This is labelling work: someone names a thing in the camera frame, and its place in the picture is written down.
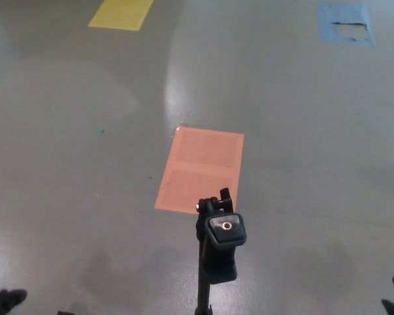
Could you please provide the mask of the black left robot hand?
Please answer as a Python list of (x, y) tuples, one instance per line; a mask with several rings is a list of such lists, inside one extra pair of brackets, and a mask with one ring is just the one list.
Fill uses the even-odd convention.
[(28, 296), (25, 289), (0, 290), (0, 315), (8, 314), (12, 309), (21, 305)]

